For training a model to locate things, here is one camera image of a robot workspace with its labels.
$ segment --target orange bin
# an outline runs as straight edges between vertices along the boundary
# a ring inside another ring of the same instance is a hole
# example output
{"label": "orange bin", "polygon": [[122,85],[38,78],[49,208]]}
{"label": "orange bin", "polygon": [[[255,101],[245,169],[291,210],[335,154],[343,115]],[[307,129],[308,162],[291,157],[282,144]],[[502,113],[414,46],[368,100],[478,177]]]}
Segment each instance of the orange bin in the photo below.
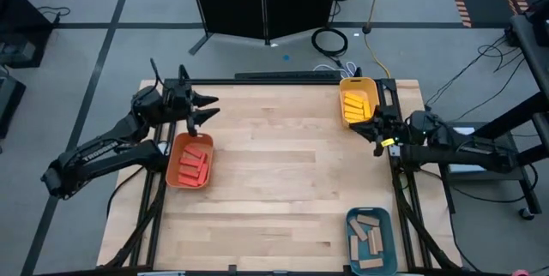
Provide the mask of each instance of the orange bin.
{"label": "orange bin", "polygon": [[[188,186],[179,182],[179,170],[181,164],[179,160],[183,158],[194,158],[192,154],[185,151],[186,147],[192,147],[193,150],[199,150],[206,154],[206,164],[208,165],[208,174],[204,183],[197,186]],[[166,183],[175,188],[181,189],[200,189],[208,185],[209,179],[212,176],[212,163],[214,158],[214,140],[206,134],[198,134],[196,137],[190,136],[187,133],[179,134],[174,142],[172,153],[170,154],[170,162],[166,172]]]}
{"label": "orange bin", "polygon": [[370,104],[370,114],[373,115],[376,105],[379,105],[379,95],[377,94],[376,82],[371,78],[346,78],[340,81],[340,105],[341,121],[343,126],[349,127],[349,122],[345,119],[345,93],[353,93],[362,97]]}

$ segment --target butcher block table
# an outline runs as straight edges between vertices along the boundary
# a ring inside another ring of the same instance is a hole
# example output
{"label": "butcher block table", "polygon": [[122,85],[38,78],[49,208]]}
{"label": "butcher block table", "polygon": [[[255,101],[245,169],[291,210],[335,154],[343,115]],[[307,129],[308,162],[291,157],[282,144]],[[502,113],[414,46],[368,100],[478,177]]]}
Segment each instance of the butcher block table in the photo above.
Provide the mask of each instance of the butcher block table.
{"label": "butcher block table", "polygon": [[[402,115],[422,110],[419,83],[396,83]],[[143,81],[141,87],[153,84]],[[236,264],[239,271],[342,271],[348,264],[345,216],[353,207],[389,212],[399,271],[407,270],[388,157],[374,157],[374,144],[343,128],[337,85],[193,88],[220,99],[211,105],[220,113],[200,129],[214,138],[212,175],[204,189],[167,189],[155,270],[226,271]],[[176,133],[183,132],[185,121]],[[120,171],[118,183],[136,169]],[[428,169],[438,173],[435,165]],[[142,173],[117,193],[98,265],[134,230],[144,180]],[[461,265],[443,185],[419,173],[416,183],[426,229]],[[416,265],[422,266],[409,226]]]}

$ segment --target yellow cable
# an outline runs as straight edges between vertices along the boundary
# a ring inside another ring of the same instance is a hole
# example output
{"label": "yellow cable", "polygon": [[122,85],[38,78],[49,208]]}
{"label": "yellow cable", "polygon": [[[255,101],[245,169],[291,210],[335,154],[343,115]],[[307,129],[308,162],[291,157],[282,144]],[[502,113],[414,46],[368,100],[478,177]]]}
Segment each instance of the yellow cable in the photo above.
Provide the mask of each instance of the yellow cable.
{"label": "yellow cable", "polygon": [[[366,26],[368,28],[370,28],[370,25],[371,25],[371,18],[374,16],[374,8],[376,7],[376,0],[373,0],[371,2],[371,9],[370,9],[370,16],[368,17],[368,22],[366,23]],[[366,48],[368,48],[368,50],[370,51],[371,53],[371,57],[374,59],[374,61],[376,61],[377,65],[379,65],[379,67],[381,67],[383,70],[385,70],[385,74],[387,75],[388,78],[391,77],[391,73],[389,72],[389,69],[387,67],[385,67],[385,65],[383,65],[383,63],[381,63],[381,61],[379,61],[376,57],[376,53],[374,53],[374,51],[370,48],[370,45],[368,45],[368,40],[366,40],[366,35],[364,35],[364,42],[366,44]]]}

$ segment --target red block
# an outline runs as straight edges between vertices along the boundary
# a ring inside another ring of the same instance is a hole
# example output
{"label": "red block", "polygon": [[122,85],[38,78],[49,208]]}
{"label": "red block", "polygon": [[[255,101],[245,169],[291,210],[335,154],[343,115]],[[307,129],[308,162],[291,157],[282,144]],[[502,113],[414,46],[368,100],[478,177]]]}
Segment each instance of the red block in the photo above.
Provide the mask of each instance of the red block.
{"label": "red block", "polygon": [[202,155],[202,157],[200,158],[200,161],[201,161],[201,164],[199,166],[197,166],[197,170],[200,172],[202,170],[202,166],[203,165],[206,165],[206,158],[208,157],[208,155],[206,153],[204,153]]}
{"label": "red block", "polygon": [[199,150],[198,148],[186,146],[184,149],[185,152],[195,156],[196,158],[201,158],[204,155],[204,152]]}
{"label": "red block", "polygon": [[179,164],[198,168],[202,164],[202,161],[200,159],[187,159],[182,157],[179,159]]}
{"label": "red block", "polygon": [[186,175],[186,176],[189,176],[189,177],[198,178],[198,171],[191,170],[191,169],[186,168],[182,165],[179,166],[179,174],[183,174],[183,175]]}
{"label": "red block", "polygon": [[185,177],[185,176],[180,175],[179,178],[178,178],[178,181],[179,181],[179,183],[185,184],[187,186],[193,186],[193,187],[198,186],[198,182],[194,178]]}
{"label": "red block", "polygon": [[202,185],[206,182],[206,177],[208,176],[208,164],[204,164],[200,170],[200,176],[198,177],[198,184]]}

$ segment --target yellow bin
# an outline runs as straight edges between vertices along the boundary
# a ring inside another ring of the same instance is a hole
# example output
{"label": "yellow bin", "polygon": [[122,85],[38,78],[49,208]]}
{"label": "yellow bin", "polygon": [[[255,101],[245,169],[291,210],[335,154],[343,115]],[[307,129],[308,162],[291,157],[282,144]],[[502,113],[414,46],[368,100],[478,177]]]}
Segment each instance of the yellow bin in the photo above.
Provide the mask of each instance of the yellow bin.
{"label": "yellow bin", "polygon": [[379,105],[379,96],[377,95],[376,82],[371,78],[346,78],[340,81],[340,105],[341,121],[345,127],[349,127],[349,122],[345,119],[345,93],[353,93],[368,101],[370,114],[373,115],[376,105]]}

